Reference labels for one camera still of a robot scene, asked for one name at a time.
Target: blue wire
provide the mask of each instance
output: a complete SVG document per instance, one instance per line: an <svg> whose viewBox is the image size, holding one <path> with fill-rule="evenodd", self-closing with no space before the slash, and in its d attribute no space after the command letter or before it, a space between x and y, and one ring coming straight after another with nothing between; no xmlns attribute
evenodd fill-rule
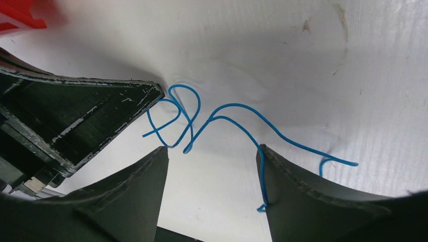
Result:
<svg viewBox="0 0 428 242"><path fill-rule="evenodd" d="M175 96L172 94L172 90L174 88L185 88L187 90L190 90L191 92L193 92L193 94L196 96L196 99L198 101L198 106L196 109L196 112L194 114L194 116L192 118L189 118L189 115L187 115L186 110L184 109L184 107L181 106L181 104L177 101L177 99L175 98ZM250 140L254 143L254 145L257 147L257 150L260 154L260 185L261 185L261 193L263 196L263 204L257 209L258 212L265 212L265 208L268 206L269 204L269 200L268 200L268 194L266 191L266 185L264 182L264 154L263 151L260 147L260 145L258 144L258 142L255 140L255 138L250 134L250 132L248 130L246 130L242 125L240 125L239 123L237 123L236 121L234 121L233 119L226 117L226 116L215 116L220 110L227 108L227 107L242 107L244 109L250 110L253 113L255 113L259 118L261 118L269 127L271 127L275 133L281 137L283 140L285 140L286 142L299 147L301 149L304 149L306 151L312 152L314 154L318 154L321 155L323 157L326 157L326 159L324 159L323 161L321 161L321 163L319 164L319 175L322 176L323 175L323 165L327 162L327 161L336 161L345 165L350 165L350 166L358 166L358 163L355 162L349 162L343 159L339 159L336 158L330 154L324 153L322 151L318 151L315 149L312 149L310 147L304 146L302 144L299 144L293 140L290 140L289 138L285 137L269 120L267 120L261 113L259 113L257 110L255 110L254 108L247 106L245 104L241 104L241 103L229 103L229 104L225 104L222 105L218 108L216 108L212 114L209 116L209 118L206 120L206 122L202 125L202 127L196 132L195 135L193 135L193 122L195 121L196 117L199 114L200 111L200 107L201 107L201 101L200 101L200 97L199 94L191 87L186 86L186 85L182 85L182 84L176 84L176 85L172 85L169 89L168 89L168 93L171 97L172 100L169 99L160 99L159 102L169 102L172 103L173 105L175 105L175 107L177 107L178 109L178 114L175 118L173 118L171 121L167 122L166 124L162 125L159 128L156 128L156 126L154 125L151 116L150 116L150 111L147 111L147 117L148 120L150 122L151 127L153 128L153 131L148 132L147 134L144 134L143 137L147 137L149 135L152 135L153 133L156 133L157 137L159 138L159 140L162 142L163 145L165 145L168 148L174 148L176 147L184 138L184 135L187 133L187 131L190 129L190 142L187 144L187 146L184 148L183 153L187 154L192 150L192 146L193 143L196 141L196 139L199 137L199 135L202 133L202 131L206 128L206 126L208 126L208 124L214 120L218 120L218 119L224 119L227 120L229 122L231 122L232 124L234 124L235 126L237 126L238 128L240 128L249 138ZM180 137L178 138L178 140L176 141L176 143L174 145L168 145L161 137L161 135L159 134L159 131L166 128L168 125L172 124L173 122L175 122L181 115L181 113L183 113L183 115L185 116L185 118L188 121L188 125L186 126L186 128L184 129L184 131L181 133Z"/></svg>
<svg viewBox="0 0 428 242"><path fill-rule="evenodd" d="M324 164L325 163L327 163L327 162L329 162L329 161L335 161L335 160L333 160L333 159L330 159L330 158L326 158L326 159L323 159L320 163L319 163L319 176L323 176L323 166L324 166ZM356 162L349 162L349 163L346 163L345 165L350 165L350 166L358 166L358 163L356 163Z"/></svg>

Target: red object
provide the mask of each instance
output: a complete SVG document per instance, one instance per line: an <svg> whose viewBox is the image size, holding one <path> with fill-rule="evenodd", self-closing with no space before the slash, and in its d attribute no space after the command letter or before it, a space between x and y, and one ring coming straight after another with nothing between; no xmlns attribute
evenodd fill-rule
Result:
<svg viewBox="0 0 428 242"><path fill-rule="evenodd" d="M44 29L43 19L34 19L30 7L34 0L0 0L0 31L11 29Z"/></svg>

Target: wire end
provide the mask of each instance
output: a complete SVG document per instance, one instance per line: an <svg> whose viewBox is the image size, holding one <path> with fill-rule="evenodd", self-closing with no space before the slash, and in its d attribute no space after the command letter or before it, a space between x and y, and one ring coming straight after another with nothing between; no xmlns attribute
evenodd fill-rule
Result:
<svg viewBox="0 0 428 242"><path fill-rule="evenodd" d="M257 208L257 212L259 213L265 213L266 212L267 205L263 203L259 208Z"/></svg>
<svg viewBox="0 0 428 242"><path fill-rule="evenodd" d="M192 150L192 143L188 144L183 150L183 154L187 154Z"/></svg>

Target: white surface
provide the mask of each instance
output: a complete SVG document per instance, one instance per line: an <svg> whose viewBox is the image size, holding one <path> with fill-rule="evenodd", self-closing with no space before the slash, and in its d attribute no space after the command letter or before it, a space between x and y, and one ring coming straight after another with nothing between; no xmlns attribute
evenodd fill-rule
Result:
<svg viewBox="0 0 428 242"><path fill-rule="evenodd" d="M345 10L348 28L333 4ZM427 43L424 1L218 0L60 1L67 24L0 39L0 46L70 76L185 82L202 97L196 128L217 106L242 102L290 138L359 167L331 164L326 178L388 196L428 188ZM302 31L307 20L309 31ZM195 101L179 92L191 113ZM151 110L159 126L172 107ZM242 121L260 143L317 172L321 157L282 142L254 115ZM184 127L164 137L174 142ZM67 193L140 159L160 145L147 117L130 125L66 180ZM270 241L256 149L236 127L209 125L191 153L169 150L158 224L203 241Z"/></svg>

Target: scratched black edge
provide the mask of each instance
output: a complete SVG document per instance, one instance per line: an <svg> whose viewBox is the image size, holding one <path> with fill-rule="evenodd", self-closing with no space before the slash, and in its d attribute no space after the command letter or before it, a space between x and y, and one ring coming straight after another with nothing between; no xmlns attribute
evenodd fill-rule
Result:
<svg viewBox="0 0 428 242"><path fill-rule="evenodd" d="M60 161L59 164L65 163L72 165L72 163L63 157L59 155L59 152L55 149L52 149L50 146L48 147L48 144L42 139L38 134L31 131L30 128L28 128L25 124L20 122L18 118L16 118L13 114L11 114L7 108L2 106L0 104L0 113L4 115L7 118L7 121L2 125L2 130L7 132L9 135L14 137L18 142L22 143L25 141L31 142L33 144L37 144L32 149L27 147L30 151L32 151L34 154L36 154L40 159L42 159L44 162L46 162L49 165L55 164L55 162L52 162L53 160ZM63 165L61 167L64 170L62 170L57 165L54 165L55 169L62 175L71 175L67 174L66 172L70 172L69 169L66 169Z"/></svg>
<svg viewBox="0 0 428 242"><path fill-rule="evenodd" d="M293 184L296 185L296 187L302 191L304 191L306 194L311 196L313 199L320 200L322 202L328 203L328 204L334 204L336 206L340 207L348 207L348 208L357 208L364 212L368 212L372 215L373 219L386 217L391 214L391 210L383 207L374 205L371 203L366 202L356 202L356 201L350 201L350 200L344 200L340 198L334 198L330 196L326 196L314 189L312 189L310 186L308 186L305 182L300 180L298 177L296 177L287 167L285 164L283 164L280 160L278 160L277 156L273 153L274 150L269 148L265 144L260 145L262 147L263 154L267 159L269 159L272 164L277 168L279 171L281 171Z"/></svg>
<svg viewBox="0 0 428 242"><path fill-rule="evenodd" d="M146 94L146 97L150 95L153 91L157 91L160 94L163 92L159 90L152 89L150 92ZM107 146L115 137L117 137L127 126L129 126L133 121L139 118L143 113L145 113L150 107L157 103L157 101L163 98L163 95L159 95L153 102L146 103L143 105L132 117L128 119L127 122L123 123L118 129L115 130L115 135L110 136L108 139L104 140L99 146L96 152L89 153L85 158L83 158L79 163L77 163L74 167L75 169L79 169L81 166L86 164L89 160L91 160L95 155L97 155L105 146Z"/></svg>
<svg viewBox="0 0 428 242"><path fill-rule="evenodd" d="M71 193L69 193L67 196L71 196L72 198L68 197L67 200L64 200L62 197L50 197L50 198L46 198L46 199L39 199L39 200L34 200L31 201L32 203L36 203L36 204L45 204L45 205L49 205L49 204L73 204L76 203L77 201L80 201L81 203L86 203L86 202L98 202L98 200L100 198L105 198L106 196L111 196L112 194L117 194L116 192L120 192L119 194L121 194L123 191L126 191L128 189L128 187L126 186L126 183L129 181L133 181L134 179L139 178L139 176L141 175L142 172L146 171L148 168L150 168L153 164L153 159L157 157L157 155L162 151L162 149L165 149L165 146L159 146L156 149L154 149L153 151L151 151L149 154L147 154L146 156L144 156L143 158L141 158L140 160L138 160L136 163L130 165L130 166L137 166L138 168L135 169L135 171L133 171L132 173L129 174L128 178L122 182L117 184L117 186L114 186L114 188L105 191L103 193L99 193L99 194L94 194L94 189L91 189L91 186L95 185L100 181L97 181L94 184L88 185L86 187L77 189L75 191L72 191Z"/></svg>
<svg viewBox="0 0 428 242"><path fill-rule="evenodd" d="M150 91L146 94L146 97L149 96L152 92L158 92L160 95L150 103L146 103L143 105L132 117L128 119L127 122L123 123L122 126L120 126L116 131L115 135L109 137L108 139L104 140L99 146L98 150L93 153L89 153L85 158L83 158L78 164L72 165L70 161L67 159L66 162L60 162L61 167L63 167L65 170L71 173L75 173L81 166L86 164L90 159L92 159L96 154L98 154L105 146L110 143L117 135L119 135L128 125L130 125L133 121L135 121L138 117L140 117L143 113L147 111L151 106L156 104L156 102L163 98L165 95L160 87L159 84L152 82L152 81L140 81L140 80L107 80L107 79L97 79L97 78L73 78L73 77L64 77L64 76L56 76L54 74L43 74L40 72L33 72L29 71L29 69L25 68L23 69L20 65L14 64L16 68L19 70L12 70L7 67L0 66L0 74L12 76L18 79L27 80L27 81L34 81L34 82L42 82L52 85L68 85L68 86L97 86L97 87L108 87L108 86L120 86L120 87L143 87L143 86L152 86Z"/></svg>
<svg viewBox="0 0 428 242"><path fill-rule="evenodd" d="M18 64L18 63L16 63L16 62L14 62L13 60L8 59L7 57L2 56L2 55L0 55L0 61L1 61L1 62L5 62L5 63L7 63L7 64L9 64L9 65L12 65L12 66L18 67L18 68L20 68L20 69L23 69L23 70L29 71L29 72L34 72L34 73L42 74L42 75L53 75L52 73L49 73L49 72L42 72L42 70L39 70L39 69L37 69L37 68L30 69L29 67L22 66L22 65L20 65L20 64Z"/></svg>
<svg viewBox="0 0 428 242"><path fill-rule="evenodd" d="M153 166L153 159L155 159L159 152L162 151L162 149L165 149L165 147L158 147L153 152L149 154L149 157L147 157L147 160L141 164L135 171L133 171L126 180L118 184L113 189L106 191L104 194L102 194L99 200L95 204L91 204L90 206L86 207L86 211L89 213L96 213L100 210L102 210L105 206L116 200L118 197L120 197L121 194L123 194L128 188L129 184L132 184L132 181L138 179L143 175L143 173L150 169L150 167Z"/></svg>

